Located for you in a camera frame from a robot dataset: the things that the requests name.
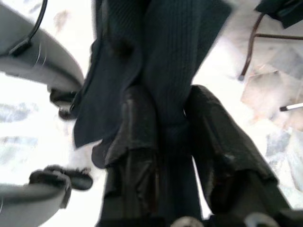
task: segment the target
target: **black cable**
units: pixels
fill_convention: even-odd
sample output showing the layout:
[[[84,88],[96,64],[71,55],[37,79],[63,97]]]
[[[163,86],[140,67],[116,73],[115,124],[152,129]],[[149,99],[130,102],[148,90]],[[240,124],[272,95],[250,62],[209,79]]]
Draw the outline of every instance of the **black cable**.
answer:
[[[30,33],[25,38],[23,38],[21,41],[17,42],[17,44],[14,44],[12,47],[10,47],[7,50],[7,52],[1,53],[0,57],[4,57],[4,56],[8,56],[8,55],[17,56],[17,55],[21,54],[22,52],[24,52],[28,47],[31,46],[31,39],[37,33],[37,31],[41,25],[41,22],[43,20],[43,17],[44,17],[45,11],[46,11],[46,6],[47,6],[47,0],[43,0],[39,16],[37,18],[37,21],[36,21],[33,29],[30,31]]]

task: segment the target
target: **white tiled floor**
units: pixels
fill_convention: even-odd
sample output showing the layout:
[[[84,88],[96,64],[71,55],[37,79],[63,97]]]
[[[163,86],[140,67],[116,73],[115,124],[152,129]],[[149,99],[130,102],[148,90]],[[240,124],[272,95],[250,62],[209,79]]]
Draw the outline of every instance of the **white tiled floor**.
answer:
[[[235,121],[252,137],[261,154],[278,175],[280,188],[290,204],[294,208],[303,208],[303,193],[298,190],[303,190],[303,182],[300,181],[303,175],[303,157],[300,152],[303,146],[300,139],[301,132],[285,130],[290,135],[286,148],[283,152],[272,153],[271,148],[275,147],[272,143],[276,141],[273,135],[276,133],[275,135],[280,136],[281,128],[268,118],[256,118],[256,111],[241,101],[249,81],[239,82],[236,79],[245,61],[250,30],[258,17],[258,13],[253,11],[258,0],[229,1],[234,3],[235,12],[226,23],[222,36],[202,64],[193,83],[207,86],[219,97]],[[22,14],[34,19],[38,12],[29,14],[29,10],[40,1],[5,0],[5,2],[9,2]],[[88,0],[49,1],[42,27],[71,52],[82,71],[86,73],[89,66],[89,47],[93,41],[91,2]],[[275,34],[288,32],[298,35],[302,31],[303,35],[301,28],[302,23],[284,31],[278,22],[265,18],[260,31]],[[298,54],[303,53],[303,44],[298,42],[258,40],[248,75],[256,72],[272,72],[272,67],[267,63],[287,46],[294,46]],[[26,183],[33,170],[48,164],[56,163],[70,167],[89,166],[92,168],[95,180],[93,188],[89,192],[73,192],[68,208],[59,211],[43,227],[62,226],[62,223],[75,227],[92,227],[96,223],[101,207],[106,174],[94,168],[90,160],[91,145],[74,149],[72,145],[74,123],[60,120],[57,109],[48,100],[45,86],[0,74],[0,120],[1,113],[5,111],[13,109],[12,114],[16,114],[16,109],[20,108],[21,103],[26,104],[28,113],[27,118],[20,122],[0,122],[0,172],[2,173],[0,182]],[[7,141],[5,137],[23,138],[23,140]],[[207,216],[207,214],[208,210],[204,209],[203,215]]]

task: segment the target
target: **metal chair leg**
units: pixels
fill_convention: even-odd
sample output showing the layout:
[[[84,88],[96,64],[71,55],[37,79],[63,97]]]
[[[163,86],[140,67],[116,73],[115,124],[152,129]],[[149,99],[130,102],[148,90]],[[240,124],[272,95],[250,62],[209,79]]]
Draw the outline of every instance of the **metal chair leg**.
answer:
[[[242,73],[241,75],[238,77],[238,80],[244,80],[245,74],[247,72],[248,67],[250,66],[250,62],[251,62],[251,57],[252,57],[252,52],[253,52],[253,48],[254,48],[254,41],[255,41],[255,37],[257,34],[257,30],[258,27],[261,23],[262,18],[264,17],[265,14],[260,14],[260,16],[258,17],[252,31],[250,34],[250,40],[249,40],[249,45],[248,45],[248,53],[247,53],[247,57],[246,57],[246,61],[245,61],[245,65],[243,67]]]

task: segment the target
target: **marble floor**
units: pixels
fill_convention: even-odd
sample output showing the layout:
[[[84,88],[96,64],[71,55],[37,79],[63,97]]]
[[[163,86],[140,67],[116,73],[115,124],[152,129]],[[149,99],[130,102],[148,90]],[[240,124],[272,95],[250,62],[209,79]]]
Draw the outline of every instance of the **marble floor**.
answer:
[[[279,112],[282,105],[303,102],[303,42],[258,38],[247,76],[238,81],[250,31],[258,17],[253,9],[259,1],[228,1],[234,6],[234,13],[193,83],[208,87],[218,96],[279,178],[279,187],[290,205],[303,209],[303,109]],[[40,0],[2,2],[33,21],[38,11],[32,9],[41,3]],[[83,74],[89,66],[89,46],[94,39],[91,6],[88,0],[49,1],[42,22],[42,28],[74,56]],[[277,21],[265,17],[259,30],[303,35],[303,23],[283,30]],[[75,227],[93,227],[102,205],[106,172],[93,166],[92,144],[74,148],[74,122],[61,120],[57,111],[49,103],[46,86],[0,73],[0,182],[24,184],[32,171],[54,163],[90,167],[94,178],[92,189],[73,192],[68,208],[42,226],[69,223]],[[202,195],[201,204],[202,215],[207,217],[210,210]]]

